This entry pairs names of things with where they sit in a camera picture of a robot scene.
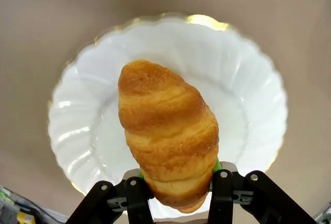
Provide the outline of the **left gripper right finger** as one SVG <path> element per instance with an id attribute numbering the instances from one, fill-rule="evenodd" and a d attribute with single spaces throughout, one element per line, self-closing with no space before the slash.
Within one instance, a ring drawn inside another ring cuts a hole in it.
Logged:
<path id="1" fill-rule="evenodd" d="M 261 224 L 316 223 L 264 172 L 239 174 L 235 164 L 216 161 L 210 185 L 208 223 L 232 223 L 238 204 Z"/>

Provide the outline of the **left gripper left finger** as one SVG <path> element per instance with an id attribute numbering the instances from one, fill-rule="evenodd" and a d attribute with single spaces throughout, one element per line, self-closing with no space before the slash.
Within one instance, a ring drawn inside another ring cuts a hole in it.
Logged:
<path id="1" fill-rule="evenodd" d="M 148 202 L 153 197 L 140 169 L 132 169 L 117 185 L 98 181 L 66 223 L 115 223 L 124 212 L 129 223 L 153 223 Z"/>

